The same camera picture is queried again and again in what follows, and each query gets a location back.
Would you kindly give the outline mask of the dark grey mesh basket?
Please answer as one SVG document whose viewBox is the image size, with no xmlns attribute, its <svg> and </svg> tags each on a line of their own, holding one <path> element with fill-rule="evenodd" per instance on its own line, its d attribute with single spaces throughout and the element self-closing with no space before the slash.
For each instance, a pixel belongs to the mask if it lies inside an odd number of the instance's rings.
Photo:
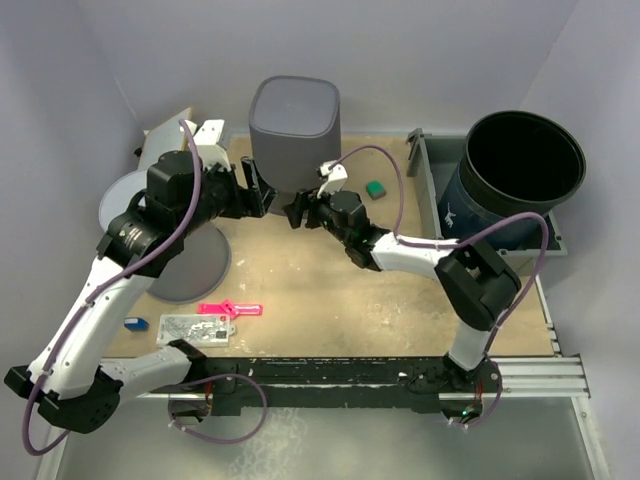
<svg viewBox="0 0 640 480">
<path fill-rule="evenodd" d="M 317 187 L 318 167 L 341 156 L 340 92 L 329 81 L 289 75 L 264 80 L 248 125 L 258 171 L 281 194 Z"/>
</svg>

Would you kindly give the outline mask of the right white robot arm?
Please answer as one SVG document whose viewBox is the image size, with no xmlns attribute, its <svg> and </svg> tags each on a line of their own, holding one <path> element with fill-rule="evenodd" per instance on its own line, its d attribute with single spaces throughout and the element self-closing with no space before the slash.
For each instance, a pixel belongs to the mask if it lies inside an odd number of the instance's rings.
<svg viewBox="0 0 640 480">
<path fill-rule="evenodd" d="M 284 212 L 294 229 L 329 232 L 361 269 L 437 280 L 459 319 L 447 353 L 446 383 L 467 391 L 479 381 L 491 332 L 521 289 L 519 277 L 493 247 L 483 240 L 459 248 L 455 240 L 428 243 L 397 236 L 372 223 L 360 196 L 352 191 L 301 191 Z"/>
</svg>

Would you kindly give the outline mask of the large black round bucket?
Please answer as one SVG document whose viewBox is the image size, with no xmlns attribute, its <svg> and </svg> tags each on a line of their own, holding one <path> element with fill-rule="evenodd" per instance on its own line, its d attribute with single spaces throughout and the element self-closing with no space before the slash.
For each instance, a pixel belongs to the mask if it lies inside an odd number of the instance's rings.
<svg viewBox="0 0 640 480">
<path fill-rule="evenodd" d="M 438 202 L 442 235 L 466 239 L 525 212 L 546 216 L 571 198 L 586 176 L 586 159 L 559 124 L 525 111 L 477 121 Z"/>
</svg>

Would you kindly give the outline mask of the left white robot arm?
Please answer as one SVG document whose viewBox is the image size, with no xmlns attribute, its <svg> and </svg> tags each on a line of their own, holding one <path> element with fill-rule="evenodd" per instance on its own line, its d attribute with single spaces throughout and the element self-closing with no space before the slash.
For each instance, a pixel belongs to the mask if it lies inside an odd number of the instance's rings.
<svg viewBox="0 0 640 480">
<path fill-rule="evenodd" d="M 233 167 L 195 161 L 188 151 L 166 152 L 147 170 L 145 188 L 99 242 L 85 286 L 56 336 L 36 360 L 5 376 L 30 410 L 52 426 L 88 434 L 143 393 L 172 385 L 184 392 L 202 387 L 211 374 L 207 357 L 185 340 L 120 366 L 102 358 L 127 313 L 183 252 L 190 234 L 218 217 L 267 213 L 274 190 L 253 159 L 242 158 L 241 166 L 244 186 Z"/>
</svg>

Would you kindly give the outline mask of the light grey round bin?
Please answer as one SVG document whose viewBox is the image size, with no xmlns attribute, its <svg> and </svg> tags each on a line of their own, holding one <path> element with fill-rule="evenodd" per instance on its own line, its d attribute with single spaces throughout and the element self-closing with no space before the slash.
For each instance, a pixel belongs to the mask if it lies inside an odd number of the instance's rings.
<svg viewBox="0 0 640 480">
<path fill-rule="evenodd" d="M 109 223 L 125 211 L 133 195 L 145 186 L 146 171 L 136 170 L 109 187 L 98 210 L 104 232 Z M 207 223 L 186 238 L 184 251 L 168 263 L 148 294 L 170 304 L 195 302 L 222 283 L 230 264 L 228 240 L 213 223 Z"/>
</svg>

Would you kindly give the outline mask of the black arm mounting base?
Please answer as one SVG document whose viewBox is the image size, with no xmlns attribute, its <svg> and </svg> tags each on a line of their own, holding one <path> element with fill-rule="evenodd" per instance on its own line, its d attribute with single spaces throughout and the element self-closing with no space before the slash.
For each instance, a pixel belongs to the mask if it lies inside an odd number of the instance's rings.
<svg viewBox="0 0 640 480">
<path fill-rule="evenodd" d="M 408 409 L 419 414 L 461 411 L 479 394 L 501 387 L 496 364 L 486 360 L 464 373 L 446 357 L 209 357 L 188 381 L 220 375 L 213 382 L 214 416 L 237 416 L 262 400 L 272 408 Z"/>
</svg>

